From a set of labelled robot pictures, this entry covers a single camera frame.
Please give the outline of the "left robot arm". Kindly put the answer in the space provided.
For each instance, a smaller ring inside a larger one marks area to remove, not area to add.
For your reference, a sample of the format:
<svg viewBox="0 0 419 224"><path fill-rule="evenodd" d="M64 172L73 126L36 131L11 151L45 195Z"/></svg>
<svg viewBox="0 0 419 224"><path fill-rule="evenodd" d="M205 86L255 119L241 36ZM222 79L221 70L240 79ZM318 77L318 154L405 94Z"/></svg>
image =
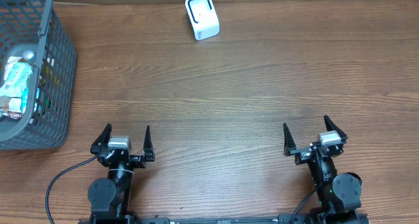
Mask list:
<svg viewBox="0 0 419 224"><path fill-rule="evenodd" d="M135 212L129 211L130 193L135 169L144 169L155 161L150 128L147 127L142 155L130 153L132 144L128 136L112 136L107 124L91 145L90 152L108 169L107 177L92 182L88 188L91 203L89 223L139 223Z"/></svg>

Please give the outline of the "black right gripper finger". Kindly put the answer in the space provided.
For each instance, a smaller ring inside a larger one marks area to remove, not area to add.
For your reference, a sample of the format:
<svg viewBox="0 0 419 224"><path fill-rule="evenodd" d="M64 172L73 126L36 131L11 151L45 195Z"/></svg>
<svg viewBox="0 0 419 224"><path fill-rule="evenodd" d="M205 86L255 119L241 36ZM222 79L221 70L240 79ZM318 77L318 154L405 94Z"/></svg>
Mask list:
<svg viewBox="0 0 419 224"><path fill-rule="evenodd" d="M324 115L323 117L325 126L327 131L336 131L337 134L340 136L342 141L346 141L348 139L348 136L346 133L344 133L330 118L328 115Z"/></svg>
<svg viewBox="0 0 419 224"><path fill-rule="evenodd" d="M284 149L283 154L288 157L291 156L294 150L297 148L295 145L294 139L291 135L289 127L286 123L283 123L283 133L284 133Z"/></svg>

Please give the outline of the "yellow oil bottle silver cap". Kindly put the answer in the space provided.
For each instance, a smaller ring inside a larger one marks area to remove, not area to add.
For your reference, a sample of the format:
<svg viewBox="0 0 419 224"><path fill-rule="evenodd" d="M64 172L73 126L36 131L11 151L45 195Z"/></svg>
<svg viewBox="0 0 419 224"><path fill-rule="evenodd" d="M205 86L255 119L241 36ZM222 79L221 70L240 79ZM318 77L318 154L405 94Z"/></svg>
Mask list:
<svg viewBox="0 0 419 224"><path fill-rule="evenodd" d="M36 61L36 53L32 50L23 51L21 61L33 65Z"/></svg>

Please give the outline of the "teal white tissue pack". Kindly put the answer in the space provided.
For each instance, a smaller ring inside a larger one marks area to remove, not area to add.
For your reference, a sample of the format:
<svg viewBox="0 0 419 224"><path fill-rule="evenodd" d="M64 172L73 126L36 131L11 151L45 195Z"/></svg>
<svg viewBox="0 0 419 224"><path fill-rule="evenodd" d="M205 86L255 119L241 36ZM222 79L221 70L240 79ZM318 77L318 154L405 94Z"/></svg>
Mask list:
<svg viewBox="0 0 419 224"><path fill-rule="evenodd" d="M26 62L16 62L10 69L9 74L1 87L1 96L21 98L23 91L28 89L29 78L33 70Z"/></svg>

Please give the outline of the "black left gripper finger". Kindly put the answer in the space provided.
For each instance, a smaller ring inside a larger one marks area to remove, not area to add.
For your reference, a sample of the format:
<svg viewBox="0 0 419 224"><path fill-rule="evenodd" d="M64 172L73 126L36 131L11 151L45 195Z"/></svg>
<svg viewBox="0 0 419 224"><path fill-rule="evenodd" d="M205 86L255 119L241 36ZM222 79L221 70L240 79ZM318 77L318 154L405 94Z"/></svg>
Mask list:
<svg viewBox="0 0 419 224"><path fill-rule="evenodd" d="M97 137L97 139L92 143L90 147L90 152L92 154L98 154L101 149L107 147L107 144L110 140L112 132L112 125L108 123L103 129L102 133Z"/></svg>
<svg viewBox="0 0 419 224"><path fill-rule="evenodd" d="M145 139L143 142L143 151L144 151L144 161L146 162L154 162L155 161L155 152L153 149L153 144L151 141L151 131L150 126L147 126Z"/></svg>

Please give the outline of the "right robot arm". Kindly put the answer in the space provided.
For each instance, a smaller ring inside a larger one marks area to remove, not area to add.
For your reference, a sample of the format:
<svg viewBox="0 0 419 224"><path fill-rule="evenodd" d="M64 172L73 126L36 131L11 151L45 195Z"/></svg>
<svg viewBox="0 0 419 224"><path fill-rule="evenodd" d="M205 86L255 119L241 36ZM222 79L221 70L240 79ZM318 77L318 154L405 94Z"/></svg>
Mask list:
<svg viewBox="0 0 419 224"><path fill-rule="evenodd" d="M323 117L327 131L308 147L298 148L286 123L283 124L283 154L295 164L307 164L314 183L295 208L290 223L366 223L359 215L362 179L355 173L338 174L333 159L341 155L348 136L328 115Z"/></svg>

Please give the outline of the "brown snack pouch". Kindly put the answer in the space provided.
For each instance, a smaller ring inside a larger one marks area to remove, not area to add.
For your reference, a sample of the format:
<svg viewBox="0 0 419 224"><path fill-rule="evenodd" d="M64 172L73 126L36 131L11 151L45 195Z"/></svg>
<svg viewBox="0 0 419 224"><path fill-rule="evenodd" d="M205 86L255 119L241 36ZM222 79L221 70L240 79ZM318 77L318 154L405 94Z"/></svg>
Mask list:
<svg viewBox="0 0 419 224"><path fill-rule="evenodd" d="M20 119L22 117L21 105L22 100L20 98L1 96L1 116Z"/></svg>

